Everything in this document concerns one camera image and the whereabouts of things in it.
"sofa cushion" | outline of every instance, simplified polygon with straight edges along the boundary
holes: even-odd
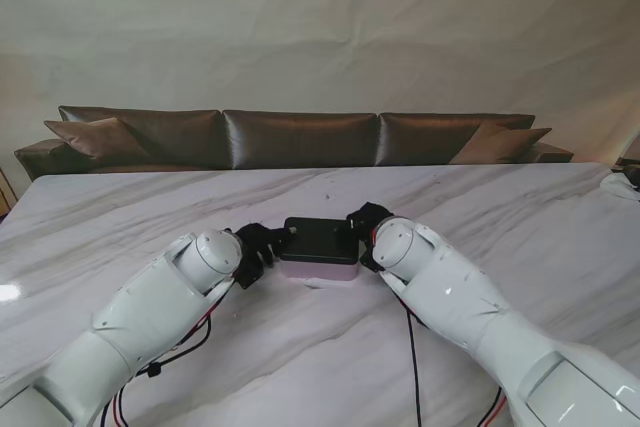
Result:
[[[74,150],[98,164],[131,164],[151,160],[131,135],[127,125],[113,117],[95,122],[45,120],[44,125]]]
[[[372,166],[375,114],[226,110],[234,169]]]
[[[153,162],[202,165],[216,169],[231,166],[224,120],[217,110],[163,112],[60,106],[62,120],[93,122],[115,117],[125,122]]]
[[[447,164],[482,122],[528,129],[534,119],[521,114],[380,114],[376,165]]]
[[[171,165],[171,164],[140,164],[140,165],[111,165],[91,169],[90,174],[114,174],[131,172],[191,172],[209,170],[206,167],[195,165]]]
[[[42,140],[16,150],[15,156],[31,180],[43,175],[81,174],[95,167],[95,162],[62,139]]]
[[[551,129],[509,130],[484,122],[450,164],[515,164]]]
[[[519,164],[561,164],[571,162],[573,152],[554,145],[536,142],[533,147],[518,157]]]

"white object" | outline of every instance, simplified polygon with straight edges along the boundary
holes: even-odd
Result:
[[[228,232],[179,238],[118,290],[91,330],[0,393],[0,425],[92,425],[129,379],[229,290],[240,258],[240,241]]]
[[[637,378],[594,349],[550,338],[428,227],[386,220],[373,258],[420,320],[503,387],[517,426],[640,427]]]
[[[0,285],[0,302],[11,302],[20,298],[20,287],[13,284]]]
[[[640,192],[635,190],[633,184],[624,174],[607,175],[600,182],[600,188],[623,199],[640,200]]]
[[[291,278],[323,279],[327,281],[349,281],[358,276],[358,263],[320,264],[296,260],[280,260],[280,270]]]

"white wall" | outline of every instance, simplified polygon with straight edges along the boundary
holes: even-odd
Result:
[[[640,124],[640,0],[0,0],[0,166],[59,104],[521,112],[614,161]]]

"black cable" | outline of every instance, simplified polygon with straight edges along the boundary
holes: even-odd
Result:
[[[209,336],[211,335],[211,317],[207,317],[206,320],[206,325],[207,325],[207,333],[204,335],[204,337],[202,338],[202,340],[200,342],[198,342],[196,345],[189,347],[186,350],[183,350],[182,352],[174,355],[173,357],[170,357],[166,360],[162,360],[160,362],[152,362],[151,364],[149,364],[149,366],[151,366],[152,364],[155,365],[155,368],[161,368],[167,364],[170,364],[171,362],[175,362],[176,360],[184,357],[187,354],[190,354],[191,352],[193,352],[194,350],[202,347],[204,345],[204,343],[209,339]],[[139,377],[141,375],[146,374],[147,372],[149,372],[149,366],[145,367],[144,369],[140,370],[137,374],[136,377]]]
[[[411,312],[407,309],[407,322],[409,323],[409,338],[411,339],[411,358],[413,360],[413,380],[416,391],[416,418],[418,427],[422,427],[422,413],[420,412],[420,381],[418,380],[418,361],[416,360],[416,342],[413,338],[413,322],[411,321]]]
[[[187,335],[185,335],[182,340],[180,342],[178,342],[177,346],[180,346],[182,344],[184,344],[187,340],[189,340],[191,337],[193,337],[195,335],[196,332],[198,332],[199,330],[201,330],[204,326],[206,325],[206,322],[202,322],[200,325],[198,325],[195,329],[193,329],[191,332],[189,332]]]
[[[163,360],[162,362],[159,362],[159,364],[161,366],[163,365],[167,365],[170,364],[171,362],[175,362],[176,360],[184,357],[187,354],[190,354],[191,352],[193,352],[194,350],[202,347],[204,345],[204,343],[209,340],[209,336],[211,335],[211,317],[207,317],[207,333],[204,334],[204,337],[202,338],[202,340],[200,342],[198,342],[196,345],[194,345],[193,347],[189,347],[186,350],[183,350],[182,352],[180,352],[179,354],[174,355],[173,357],[168,358],[167,360]]]
[[[111,401],[107,402],[107,405],[102,409],[102,417],[100,417],[100,427],[104,427],[107,424],[107,414],[109,413],[109,404]]]
[[[126,386],[127,386],[127,384],[124,384],[122,386],[122,388],[120,389],[120,392],[118,392],[118,413],[120,414],[120,420],[124,424],[124,427],[129,427],[129,424],[124,419],[124,415],[122,414],[122,394],[124,393],[124,388]]]
[[[409,313],[409,314],[410,314],[414,319],[416,319],[416,322],[418,322],[418,323],[419,323],[421,326],[423,326],[425,329],[427,329],[427,330],[431,330],[429,327],[427,327],[427,326],[425,325],[425,323],[424,323],[424,322],[422,322],[422,321],[420,320],[420,318],[419,318],[416,314],[414,314],[414,313],[413,313],[413,311],[412,311],[409,307],[407,307],[407,304],[405,304],[405,303],[402,301],[402,299],[401,299],[400,297],[398,297],[398,294],[396,294],[396,293],[394,292],[394,293],[393,293],[393,295],[395,295],[395,296],[396,296],[396,299],[398,299],[398,302],[400,302],[400,304],[404,307],[404,310],[406,310],[406,311],[407,311],[407,313]]]
[[[493,409],[495,409],[496,405],[498,405],[498,401],[500,400],[500,395],[501,394],[502,394],[502,387],[498,387],[498,393],[496,394],[496,398],[493,401],[493,404],[491,404],[491,407],[489,408],[487,413],[484,414],[484,417],[482,417],[480,422],[478,422],[478,426],[477,427],[482,427],[482,423],[489,418],[489,416],[491,415],[491,412],[493,412]]]

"throw pillow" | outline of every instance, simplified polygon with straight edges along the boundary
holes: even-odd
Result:
[[[44,125],[73,149],[100,164],[150,163],[151,157],[116,118],[95,122],[58,122]]]
[[[513,164],[551,129],[509,130],[483,122],[450,164]]]

